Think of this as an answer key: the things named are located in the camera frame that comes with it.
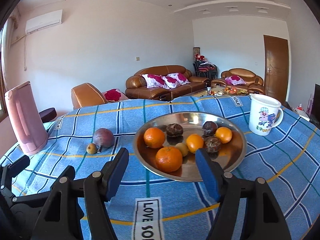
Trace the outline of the small yellow-brown round fruit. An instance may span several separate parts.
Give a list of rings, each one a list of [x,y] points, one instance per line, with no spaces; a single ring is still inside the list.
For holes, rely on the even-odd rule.
[[[90,143],[90,144],[88,144],[87,147],[86,147],[86,152],[87,152],[88,154],[96,154],[97,151],[98,151],[97,146],[96,146],[96,144],[94,144],[94,143]]]

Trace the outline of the purple passion fruit smooth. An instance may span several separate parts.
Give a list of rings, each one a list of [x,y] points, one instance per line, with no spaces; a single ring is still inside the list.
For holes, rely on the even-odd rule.
[[[97,129],[93,134],[93,142],[98,147],[109,148],[114,145],[115,137],[113,133],[106,128]]]

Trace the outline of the orange mandarin outside plate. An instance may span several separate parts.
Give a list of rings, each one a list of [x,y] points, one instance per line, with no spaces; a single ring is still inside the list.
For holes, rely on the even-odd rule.
[[[148,128],[144,135],[144,142],[149,148],[160,148],[165,142],[165,134],[157,127]]]

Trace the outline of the dark wrinkled passion fruit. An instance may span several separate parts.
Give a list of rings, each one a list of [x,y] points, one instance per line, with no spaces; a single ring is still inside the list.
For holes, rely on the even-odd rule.
[[[203,134],[206,137],[213,136],[217,129],[218,129],[218,126],[213,121],[207,121],[202,126]]]
[[[166,126],[168,137],[179,137],[183,135],[183,127],[180,124],[173,123]]]
[[[214,154],[219,152],[221,148],[221,141],[217,137],[207,137],[204,140],[205,149],[208,154]]]

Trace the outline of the pink electric kettle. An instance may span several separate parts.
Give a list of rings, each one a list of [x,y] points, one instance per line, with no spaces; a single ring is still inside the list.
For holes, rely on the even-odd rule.
[[[28,156],[39,153],[47,144],[48,133],[37,110],[30,82],[7,91],[5,103],[22,152]]]

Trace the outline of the orange mandarin plate right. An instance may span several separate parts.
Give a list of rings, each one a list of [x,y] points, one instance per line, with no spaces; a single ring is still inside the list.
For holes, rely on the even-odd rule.
[[[222,144],[226,144],[231,141],[233,133],[227,127],[219,127],[215,132],[215,136],[220,140]]]

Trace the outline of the orange mandarin plate middle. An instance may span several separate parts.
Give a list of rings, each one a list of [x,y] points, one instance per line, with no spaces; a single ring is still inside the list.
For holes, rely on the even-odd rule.
[[[199,148],[203,148],[204,139],[198,134],[191,134],[187,137],[185,143],[188,146],[188,150],[191,153],[195,153]]]

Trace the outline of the small yellow fruit in plate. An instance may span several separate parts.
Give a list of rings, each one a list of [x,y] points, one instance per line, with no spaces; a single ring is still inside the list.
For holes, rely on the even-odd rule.
[[[188,146],[183,143],[183,142],[179,142],[178,144],[175,145],[175,147],[181,152],[182,156],[185,157],[188,155]]]

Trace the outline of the steel round plate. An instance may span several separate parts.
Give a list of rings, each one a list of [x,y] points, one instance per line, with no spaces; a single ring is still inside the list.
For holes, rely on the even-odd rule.
[[[152,173],[175,181],[201,181],[195,153],[231,172],[247,151],[244,133],[231,121],[204,112],[177,112],[144,124],[133,141],[136,156]]]

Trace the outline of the tv stand with clutter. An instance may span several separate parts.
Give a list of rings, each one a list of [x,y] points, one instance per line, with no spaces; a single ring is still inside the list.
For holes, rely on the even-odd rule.
[[[315,126],[319,126],[319,121],[313,115],[307,115],[303,109],[300,109],[299,107],[291,107],[288,102],[285,103],[290,110],[298,114],[300,117],[314,124]]]

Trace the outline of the black television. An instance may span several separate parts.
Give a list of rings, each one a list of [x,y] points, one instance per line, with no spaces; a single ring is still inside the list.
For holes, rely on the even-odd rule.
[[[320,85],[315,84],[312,108],[310,113],[310,122],[317,128],[320,127]]]

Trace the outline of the coffee table with fruit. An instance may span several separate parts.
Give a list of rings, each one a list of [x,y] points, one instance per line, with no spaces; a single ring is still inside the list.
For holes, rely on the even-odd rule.
[[[202,97],[202,96],[244,96],[247,95],[247,90],[245,89],[239,89],[235,87],[207,87],[203,90],[196,91],[195,93],[192,94],[192,96],[195,97]]]

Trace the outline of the brown leather three-seat sofa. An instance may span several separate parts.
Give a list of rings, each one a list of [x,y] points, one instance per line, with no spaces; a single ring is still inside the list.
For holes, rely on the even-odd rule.
[[[180,65],[144,68],[126,81],[125,94],[130,99],[171,101],[207,88],[207,77],[193,76]]]

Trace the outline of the stacked dark chairs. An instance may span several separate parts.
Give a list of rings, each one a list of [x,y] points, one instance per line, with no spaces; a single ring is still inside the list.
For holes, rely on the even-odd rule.
[[[198,77],[207,77],[210,80],[218,78],[217,66],[207,61],[203,55],[194,55],[193,67]]]

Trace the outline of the white wall air conditioner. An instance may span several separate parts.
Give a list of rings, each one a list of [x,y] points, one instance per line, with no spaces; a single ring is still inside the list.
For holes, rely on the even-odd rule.
[[[46,29],[62,23],[63,10],[52,11],[27,20],[25,34],[29,35],[42,29]]]

